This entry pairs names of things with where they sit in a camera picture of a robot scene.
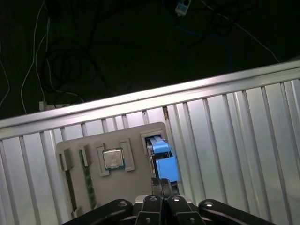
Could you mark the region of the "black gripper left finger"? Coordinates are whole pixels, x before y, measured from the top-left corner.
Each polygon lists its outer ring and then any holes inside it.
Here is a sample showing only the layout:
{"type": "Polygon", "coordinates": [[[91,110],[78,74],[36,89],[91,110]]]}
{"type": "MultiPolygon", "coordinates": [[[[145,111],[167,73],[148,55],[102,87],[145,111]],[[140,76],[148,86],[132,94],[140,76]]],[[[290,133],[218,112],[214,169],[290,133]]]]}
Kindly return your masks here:
{"type": "Polygon", "coordinates": [[[152,194],[140,195],[135,203],[116,199],[76,217],[67,225],[160,225],[162,223],[161,179],[152,178],[152,194]]]}

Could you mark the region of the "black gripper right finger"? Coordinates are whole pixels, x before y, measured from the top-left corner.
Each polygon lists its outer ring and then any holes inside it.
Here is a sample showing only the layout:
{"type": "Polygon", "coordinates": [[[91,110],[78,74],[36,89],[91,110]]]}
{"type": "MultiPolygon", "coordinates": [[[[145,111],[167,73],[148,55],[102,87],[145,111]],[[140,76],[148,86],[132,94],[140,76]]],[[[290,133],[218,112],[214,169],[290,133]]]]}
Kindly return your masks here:
{"type": "Polygon", "coordinates": [[[205,199],[197,206],[176,195],[168,179],[162,179],[167,225],[271,225],[270,221],[239,210],[214,199],[205,199]]]}

